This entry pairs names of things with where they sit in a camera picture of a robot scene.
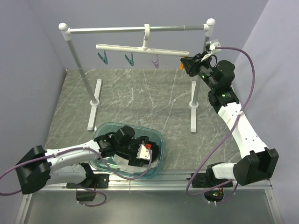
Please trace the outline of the white plastic clip hanger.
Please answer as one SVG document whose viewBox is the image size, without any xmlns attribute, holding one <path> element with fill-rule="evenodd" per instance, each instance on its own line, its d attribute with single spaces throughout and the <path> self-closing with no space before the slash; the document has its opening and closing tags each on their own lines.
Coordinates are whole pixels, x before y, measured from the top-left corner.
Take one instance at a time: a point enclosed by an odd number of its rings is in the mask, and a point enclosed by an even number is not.
<svg viewBox="0 0 299 224">
<path fill-rule="evenodd" d="M 180 57 L 189 56 L 190 53 L 188 51 L 149 48 L 148 39 L 150 36 L 150 25 L 145 24 L 144 28 L 145 31 L 144 31 L 143 45 L 141 47 L 110 45 L 110 44 L 96 44 L 95 47 L 97 50 L 131 52 L 131 53 L 164 55 L 164 56 L 180 56 Z"/>
</svg>

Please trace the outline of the black underwear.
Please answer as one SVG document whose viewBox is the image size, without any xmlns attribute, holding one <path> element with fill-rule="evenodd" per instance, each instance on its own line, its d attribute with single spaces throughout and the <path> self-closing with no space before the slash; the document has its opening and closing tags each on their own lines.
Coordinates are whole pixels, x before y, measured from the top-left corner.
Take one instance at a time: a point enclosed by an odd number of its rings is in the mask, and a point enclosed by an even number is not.
<svg viewBox="0 0 299 224">
<path fill-rule="evenodd" d="M 149 146 L 150 150 L 152 151 L 152 162 L 161 160 L 161 147 L 158 143 L 154 141 L 148 141 L 146 146 Z"/>
</svg>

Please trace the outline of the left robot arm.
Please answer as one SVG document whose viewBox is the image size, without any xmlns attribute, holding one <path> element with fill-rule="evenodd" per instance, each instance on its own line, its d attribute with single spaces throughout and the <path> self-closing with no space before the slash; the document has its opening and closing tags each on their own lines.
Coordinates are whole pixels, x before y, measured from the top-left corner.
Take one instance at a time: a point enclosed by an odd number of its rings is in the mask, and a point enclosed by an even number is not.
<svg viewBox="0 0 299 224">
<path fill-rule="evenodd" d="M 154 161 L 152 146 L 147 136 L 135 137 L 135 130 L 127 125 L 76 146 L 61 149 L 35 146 L 15 167 L 21 193 L 28 195 L 47 185 L 68 182 L 88 188 L 94 183 L 88 161 L 103 161 L 118 155 L 132 165 L 151 165 Z"/>
</svg>

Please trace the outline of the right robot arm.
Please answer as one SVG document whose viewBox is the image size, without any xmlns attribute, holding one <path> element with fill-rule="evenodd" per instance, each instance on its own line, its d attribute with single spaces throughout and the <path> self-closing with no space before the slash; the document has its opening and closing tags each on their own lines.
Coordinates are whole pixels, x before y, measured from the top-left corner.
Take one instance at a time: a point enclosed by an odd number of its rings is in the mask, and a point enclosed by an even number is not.
<svg viewBox="0 0 299 224">
<path fill-rule="evenodd" d="M 232 132 L 241 160 L 209 165 L 205 173 L 196 175 L 193 184 L 198 182 L 200 187 L 208 188 L 229 180 L 237 181 L 242 186 L 268 180 L 273 176 L 278 152 L 266 146 L 243 113 L 242 105 L 231 87 L 235 78 L 234 64 L 222 60 L 212 66 L 211 60 L 204 52 L 181 58 L 180 61 L 189 76 L 199 76 L 210 88 L 209 103 Z"/>
</svg>

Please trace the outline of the white cloth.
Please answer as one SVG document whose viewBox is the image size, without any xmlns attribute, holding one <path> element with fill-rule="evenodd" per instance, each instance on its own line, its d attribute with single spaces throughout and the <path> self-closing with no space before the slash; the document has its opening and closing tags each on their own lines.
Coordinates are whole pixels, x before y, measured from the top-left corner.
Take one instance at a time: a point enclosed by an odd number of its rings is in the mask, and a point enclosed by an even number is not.
<svg viewBox="0 0 299 224">
<path fill-rule="evenodd" d="M 115 164 L 114 170 L 116 170 L 118 173 L 120 172 L 124 172 L 128 174 L 143 173 L 148 167 L 148 164 L 144 164 L 141 167 L 129 165 L 128 160 L 123 159 L 122 157 L 119 157 L 117 155 L 113 157 L 113 163 Z"/>
</svg>

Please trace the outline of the translucent teal plastic basin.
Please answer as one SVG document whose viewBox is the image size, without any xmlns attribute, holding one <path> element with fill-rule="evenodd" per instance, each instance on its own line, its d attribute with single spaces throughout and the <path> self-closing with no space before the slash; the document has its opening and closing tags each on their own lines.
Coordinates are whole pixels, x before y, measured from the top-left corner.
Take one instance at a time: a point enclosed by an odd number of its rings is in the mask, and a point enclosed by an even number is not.
<svg viewBox="0 0 299 224">
<path fill-rule="evenodd" d="M 114 122 L 108 122 L 108 123 L 102 124 L 95 131 L 94 137 L 98 137 L 98 136 L 107 134 L 109 132 L 116 132 L 123 126 L 125 126 L 125 124 L 114 123 Z M 135 125 L 130 125 L 130 127 L 132 127 L 134 129 L 136 138 L 141 137 L 141 136 L 148 136 L 149 141 L 154 141 L 154 142 L 158 143 L 159 146 L 161 147 L 161 160 L 152 162 L 149 171 L 144 176 L 141 177 L 142 179 L 153 178 L 160 172 L 160 170 L 162 168 L 164 149 L 165 149 L 164 138 L 160 132 L 158 132 L 154 129 L 141 127 L 141 126 L 135 126 Z M 113 163 L 113 157 L 114 156 L 105 158 L 105 161 L 109 164 L 109 166 L 112 169 L 114 169 L 114 167 L 115 167 L 115 164 Z M 137 176 L 141 175 L 142 173 L 128 174 L 128 173 L 120 172 L 119 174 L 126 176 L 126 177 L 137 177 Z"/>
</svg>

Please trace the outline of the purple clothespin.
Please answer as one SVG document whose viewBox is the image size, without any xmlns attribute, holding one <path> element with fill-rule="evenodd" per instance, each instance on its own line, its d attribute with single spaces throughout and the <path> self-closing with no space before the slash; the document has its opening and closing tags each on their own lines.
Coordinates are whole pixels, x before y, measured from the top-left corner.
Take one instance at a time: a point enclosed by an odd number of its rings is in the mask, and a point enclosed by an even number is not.
<svg viewBox="0 0 299 224">
<path fill-rule="evenodd" d="M 155 59 L 151 58 L 151 62 L 153 63 L 153 65 L 155 66 L 156 69 L 159 68 L 159 57 L 158 57 L 158 55 L 156 55 Z"/>
</svg>

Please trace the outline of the white metal drying rack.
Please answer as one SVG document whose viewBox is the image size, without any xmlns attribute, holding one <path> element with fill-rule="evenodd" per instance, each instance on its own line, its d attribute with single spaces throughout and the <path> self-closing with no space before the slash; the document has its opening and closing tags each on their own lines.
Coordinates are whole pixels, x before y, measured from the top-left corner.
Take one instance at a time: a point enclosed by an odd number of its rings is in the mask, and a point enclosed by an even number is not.
<svg viewBox="0 0 299 224">
<path fill-rule="evenodd" d="M 203 50 L 205 51 L 205 43 L 210 41 L 210 37 L 213 34 L 215 26 L 215 19 L 210 18 L 206 21 L 205 24 L 200 26 L 150 26 L 151 32 L 159 32 L 159 31 L 192 31 L 192 30 L 202 30 L 205 32 L 205 42 L 203 45 Z M 61 31 L 64 40 L 67 42 L 70 52 L 74 58 L 77 69 L 81 75 L 81 78 L 85 84 L 85 87 L 88 91 L 88 94 L 91 98 L 91 112 L 88 120 L 87 130 L 93 131 L 95 130 L 95 120 L 97 115 L 97 110 L 100 106 L 100 93 L 102 87 L 102 80 L 97 79 L 95 90 L 93 91 L 91 85 L 88 81 L 86 73 L 82 67 L 78 54 L 75 50 L 75 47 L 72 42 L 72 35 L 74 34 L 92 34 L 92 33 L 125 33 L 125 32 L 143 32 L 145 31 L 144 26 L 142 27 L 117 27 L 117 28 L 69 28 L 66 23 L 60 23 L 58 26 Z"/>
</svg>

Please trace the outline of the teal clothespin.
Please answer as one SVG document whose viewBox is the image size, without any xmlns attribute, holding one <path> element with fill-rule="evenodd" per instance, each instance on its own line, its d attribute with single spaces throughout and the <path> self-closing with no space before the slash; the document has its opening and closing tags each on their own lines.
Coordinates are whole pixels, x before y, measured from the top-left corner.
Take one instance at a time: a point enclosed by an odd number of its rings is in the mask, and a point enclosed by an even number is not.
<svg viewBox="0 0 299 224">
<path fill-rule="evenodd" d="M 108 64 L 108 58 L 105 50 L 103 51 L 103 55 L 99 52 L 97 53 L 97 55 L 104 64 Z"/>
<path fill-rule="evenodd" d="M 131 53 L 130 57 L 127 54 L 125 54 L 125 58 L 126 58 L 127 62 L 129 63 L 129 65 L 133 67 L 134 66 L 134 55 L 133 55 L 133 53 Z"/>
</svg>

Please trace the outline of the teal clothespin far left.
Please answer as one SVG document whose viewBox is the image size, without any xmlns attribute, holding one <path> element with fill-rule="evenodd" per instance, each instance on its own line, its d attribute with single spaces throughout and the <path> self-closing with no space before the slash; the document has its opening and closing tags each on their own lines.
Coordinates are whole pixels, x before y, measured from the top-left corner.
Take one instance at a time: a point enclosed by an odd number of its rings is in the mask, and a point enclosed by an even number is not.
<svg viewBox="0 0 299 224">
<path fill-rule="evenodd" d="M 97 53 L 97 55 L 104 64 L 108 64 L 108 58 L 105 50 L 103 51 L 103 55 L 99 52 Z"/>
</svg>

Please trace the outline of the aluminium mounting rail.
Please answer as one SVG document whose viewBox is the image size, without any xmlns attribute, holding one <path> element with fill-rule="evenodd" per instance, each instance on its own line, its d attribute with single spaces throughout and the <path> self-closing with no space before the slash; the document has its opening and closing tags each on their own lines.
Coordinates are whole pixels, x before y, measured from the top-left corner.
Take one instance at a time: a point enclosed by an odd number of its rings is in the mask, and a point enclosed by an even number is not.
<svg viewBox="0 0 299 224">
<path fill-rule="evenodd" d="M 118 177 L 115 174 L 110 174 L 108 172 L 95 171 L 95 183 L 97 184 L 96 189 L 98 190 L 183 190 L 185 191 L 189 178 L 191 178 L 191 170 L 165 170 L 159 172 L 156 176 L 150 179 L 136 179 L 136 180 L 126 180 Z M 227 183 L 224 186 L 219 186 L 220 184 L 214 184 L 208 186 L 203 183 L 204 173 L 198 173 L 195 180 L 192 181 L 189 193 L 195 193 L 196 191 L 208 190 L 213 188 L 217 190 L 221 187 L 223 189 L 233 189 L 236 186 L 236 181 Z M 60 180 L 56 181 L 54 184 L 46 185 L 39 190 L 33 191 L 34 193 L 38 191 L 47 190 L 75 190 L 75 184 L 71 183 L 70 180 Z M 263 180 L 260 182 L 252 183 L 249 185 L 238 185 L 237 189 L 272 189 L 272 184 L 269 180 Z"/>
</svg>

